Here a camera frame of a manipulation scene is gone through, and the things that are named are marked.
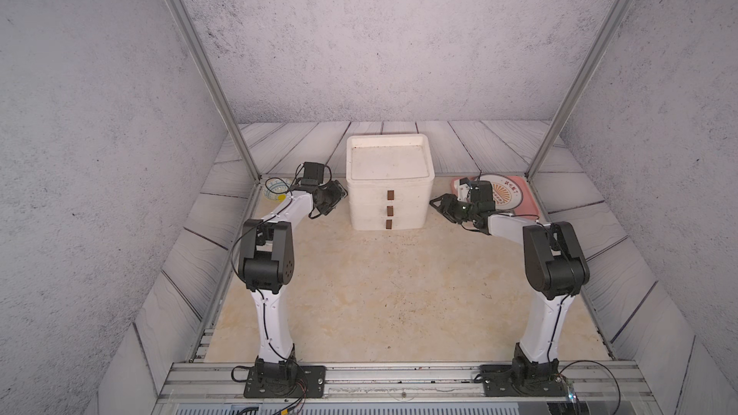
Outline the white three-drawer cabinet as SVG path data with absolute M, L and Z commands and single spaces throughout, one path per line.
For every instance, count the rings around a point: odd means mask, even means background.
M 433 186 L 430 142 L 423 134 L 351 136 L 346 180 L 351 186 Z

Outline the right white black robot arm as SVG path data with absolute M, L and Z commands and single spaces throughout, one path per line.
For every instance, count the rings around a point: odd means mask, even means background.
M 509 196 L 499 192 L 499 175 L 462 178 L 454 191 L 430 200 L 430 206 L 453 224 L 471 232 L 520 244 L 526 279 L 534 291 L 528 324 L 516 344 L 519 367 L 554 373 L 558 344 L 566 314 L 590 280 L 586 257 L 574 226 L 565 221 L 547 223 L 537 209 L 519 209 L 524 197 L 513 186 Z

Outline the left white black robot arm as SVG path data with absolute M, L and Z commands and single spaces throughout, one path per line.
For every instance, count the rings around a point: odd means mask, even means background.
M 347 195 L 337 180 L 326 184 L 309 180 L 288 190 L 270 213 L 242 224 L 229 261 L 257 309 L 258 363 L 294 363 L 295 345 L 286 312 L 286 287 L 295 273 L 294 230 L 305 219 L 331 213 Z

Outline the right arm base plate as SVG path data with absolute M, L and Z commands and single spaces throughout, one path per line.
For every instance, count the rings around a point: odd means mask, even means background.
M 485 397 L 565 398 L 566 384 L 553 374 L 541 376 L 511 364 L 486 364 L 480 367 L 480 384 Z

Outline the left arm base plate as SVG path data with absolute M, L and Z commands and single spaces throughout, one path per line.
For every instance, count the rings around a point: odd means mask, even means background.
M 327 368 L 301 366 L 294 362 L 258 361 L 249 370 L 243 397 L 246 399 L 321 399 L 325 392 Z

